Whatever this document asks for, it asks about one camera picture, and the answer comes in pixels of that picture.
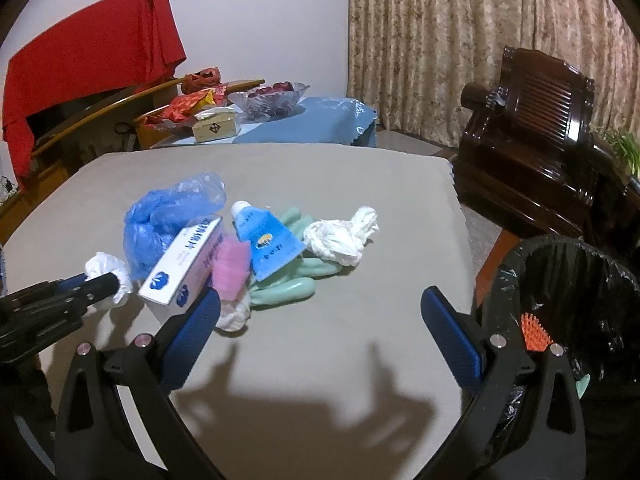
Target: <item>orange brush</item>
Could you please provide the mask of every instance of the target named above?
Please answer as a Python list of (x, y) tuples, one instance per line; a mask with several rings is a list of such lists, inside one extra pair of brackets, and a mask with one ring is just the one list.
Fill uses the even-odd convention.
[(520, 328), (524, 334), (524, 343), (527, 346), (527, 350), (544, 352), (546, 347), (553, 342), (538, 318), (529, 312), (525, 312), (520, 317)]

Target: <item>small wooden box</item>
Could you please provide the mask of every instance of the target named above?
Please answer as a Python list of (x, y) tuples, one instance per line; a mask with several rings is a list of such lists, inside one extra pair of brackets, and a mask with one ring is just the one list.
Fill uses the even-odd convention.
[(236, 128), (236, 112), (224, 111), (202, 119), (192, 126), (196, 142), (228, 139), (238, 134)]

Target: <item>toothpaste box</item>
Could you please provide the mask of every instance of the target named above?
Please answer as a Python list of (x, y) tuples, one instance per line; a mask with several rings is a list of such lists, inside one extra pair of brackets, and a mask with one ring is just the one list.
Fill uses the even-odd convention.
[(183, 314), (198, 297), (223, 237), (218, 216), (204, 217), (175, 237), (138, 293), (160, 323)]

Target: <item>transparent plastic bag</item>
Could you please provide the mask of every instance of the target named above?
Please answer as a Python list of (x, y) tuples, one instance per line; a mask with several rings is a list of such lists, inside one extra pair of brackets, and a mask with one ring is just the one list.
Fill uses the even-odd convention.
[(228, 96), (229, 101), (237, 105), (249, 121), (264, 121), (273, 117), (288, 117), (296, 109), (296, 105), (309, 89), (308, 85), (292, 83), (293, 91), (272, 92), (270, 94), (249, 97), (249, 92), (234, 92)]
[(225, 185), (215, 173), (149, 191), (138, 200), (124, 217), (124, 253), (131, 279), (144, 280), (181, 229), (220, 211), (225, 202)]

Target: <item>trash can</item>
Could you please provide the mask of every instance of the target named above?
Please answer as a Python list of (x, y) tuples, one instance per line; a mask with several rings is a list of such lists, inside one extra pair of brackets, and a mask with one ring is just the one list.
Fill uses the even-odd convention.
[[(640, 286), (636, 277), (581, 240), (558, 235), (530, 238), (498, 267), (482, 306), (482, 326), (522, 338), (522, 332), (518, 336), (515, 331), (526, 312), (536, 316), (551, 339), (564, 347), (574, 378), (591, 377), (580, 401), (586, 478), (640, 478)], [(513, 391), (507, 423), (517, 418), (522, 394), (526, 391)]]

